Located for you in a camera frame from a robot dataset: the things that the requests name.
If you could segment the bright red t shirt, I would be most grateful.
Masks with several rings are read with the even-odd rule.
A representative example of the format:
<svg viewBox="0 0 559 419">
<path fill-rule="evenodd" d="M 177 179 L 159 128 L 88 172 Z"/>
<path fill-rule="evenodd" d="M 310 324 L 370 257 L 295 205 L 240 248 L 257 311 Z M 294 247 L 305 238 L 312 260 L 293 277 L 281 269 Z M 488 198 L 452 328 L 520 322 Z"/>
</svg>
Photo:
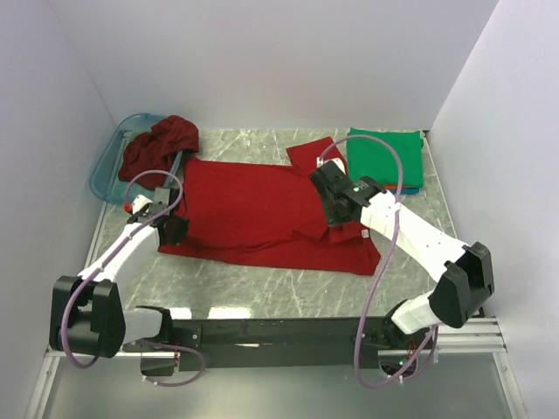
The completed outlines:
<svg viewBox="0 0 559 419">
<path fill-rule="evenodd" d="M 330 227 L 309 176 L 325 137 L 287 149 L 289 164 L 203 161 L 184 167 L 189 220 L 180 244 L 161 253 L 229 264 L 374 274 L 380 253 L 356 222 Z"/>
</svg>

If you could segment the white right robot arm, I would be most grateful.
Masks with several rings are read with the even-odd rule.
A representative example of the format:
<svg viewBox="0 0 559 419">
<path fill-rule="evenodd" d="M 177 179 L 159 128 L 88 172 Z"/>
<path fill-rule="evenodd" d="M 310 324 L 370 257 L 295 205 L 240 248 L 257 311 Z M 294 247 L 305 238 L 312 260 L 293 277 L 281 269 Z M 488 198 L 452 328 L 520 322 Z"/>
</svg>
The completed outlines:
<svg viewBox="0 0 559 419">
<path fill-rule="evenodd" d="M 484 244 L 468 245 L 446 235 L 368 176 L 351 181 L 338 159 L 323 162 L 309 178 L 329 225 L 355 221 L 395 238 L 397 247 L 436 283 L 432 291 L 399 303 L 383 318 L 383 337 L 391 347 L 405 347 L 414 333 L 432 326 L 461 328 L 493 294 L 491 253 Z"/>
</svg>

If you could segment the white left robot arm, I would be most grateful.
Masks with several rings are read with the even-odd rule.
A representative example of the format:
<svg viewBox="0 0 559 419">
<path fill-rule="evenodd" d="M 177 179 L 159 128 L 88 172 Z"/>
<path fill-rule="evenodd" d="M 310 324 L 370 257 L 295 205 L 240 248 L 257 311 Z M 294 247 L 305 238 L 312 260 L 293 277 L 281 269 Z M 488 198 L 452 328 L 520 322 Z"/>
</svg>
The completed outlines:
<svg viewBox="0 0 559 419">
<path fill-rule="evenodd" d="M 156 351 L 169 348 L 175 330 L 170 311 L 138 306 L 126 311 L 120 290 L 145 260 L 165 244 L 179 244 L 189 220 L 176 208 L 182 189 L 158 188 L 153 198 L 138 195 L 128 204 L 130 215 L 117 240 L 75 276 L 62 276 L 52 289 L 49 345 L 66 354 L 112 358 L 121 347 L 145 340 Z"/>
</svg>

